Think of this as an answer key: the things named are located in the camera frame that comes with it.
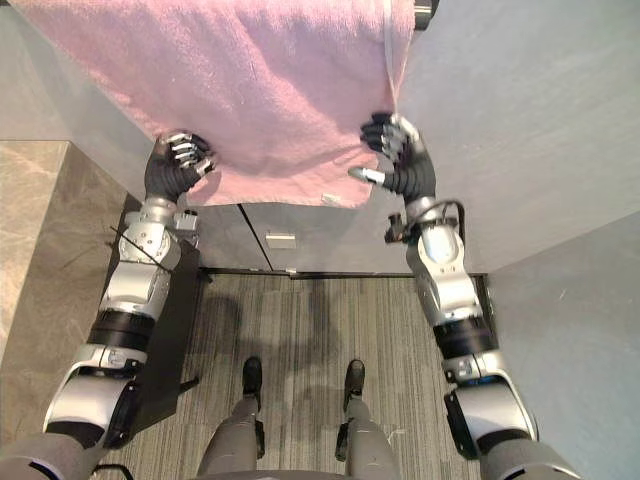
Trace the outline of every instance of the marble floor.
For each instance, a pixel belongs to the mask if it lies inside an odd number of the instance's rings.
[[[44,147],[51,142],[36,143]],[[31,239],[31,258],[11,244],[1,250],[3,259],[16,265],[10,272],[19,268],[24,280],[19,298],[14,295],[13,303],[5,304],[11,300],[7,294],[20,291],[16,283],[14,290],[5,290],[2,302],[3,308],[13,305],[14,314],[0,365],[0,445],[41,429],[58,383],[76,348],[86,341],[111,256],[108,243],[114,234],[109,226],[118,225],[126,196],[110,176],[72,144],[62,142],[48,148],[64,153],[58,167],[58,160],[51,158],[44,163],[46,168],[36,161],[29,163],[27,158],[35,155],[28,146],[18,149],[22,153],[13,153],[12,158],[22,162],[24,170],[34,172],[34,177],[37,173],[52,177],[50,187],[30,184],[26,179],[12,185],[11,169],[5,169],[2,162],[2,171],[10,179],[5,182],[3,195],[14,192],[17,196],[9,199],[15,203],[15,198],[28,192],[28,198],[34,201],[21,202],[24,217],[20,208],[13,210],[17,225],[18,219],[31,219],[28,228],[19,230],[22,238]],[[52,173],[56,168],[57,175]],[[41,213],[37,214],[36,206],[41,207]],[[24,248],[15,235],[14,244]]]
[[[68,142],[0,142],[0,362]]]

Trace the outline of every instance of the silver arm segment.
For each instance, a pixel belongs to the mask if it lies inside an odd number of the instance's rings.
[[[136,378],[181,259],[180,241],[197,242],[196,214],[179,212],[175,200],[211,169],[211,152],[203,146],[184,132],[156,142],[145,177],[147,199],[125,217],[119,262],[88,341],[49,405],[43,432],[0,453],[0,479],[85,480],[108,449],[136,433]]]
[[[454,385],[444,400],[458,451],[480,460],[484,480],[579,478],[538,442],[535,419],[465,271],[462,206],[436,201],[435,174],[421,136],[396,114],[374,114],[362,131],[370,148],[394,162],[394,172],[354,168],[349,173],[404,196],[406,224],[400,214],[390,216],[385,240],[407,243],[420,303],[442,352],[445,378]],[[450,204],[459,205],[457,218],[446,217]]]

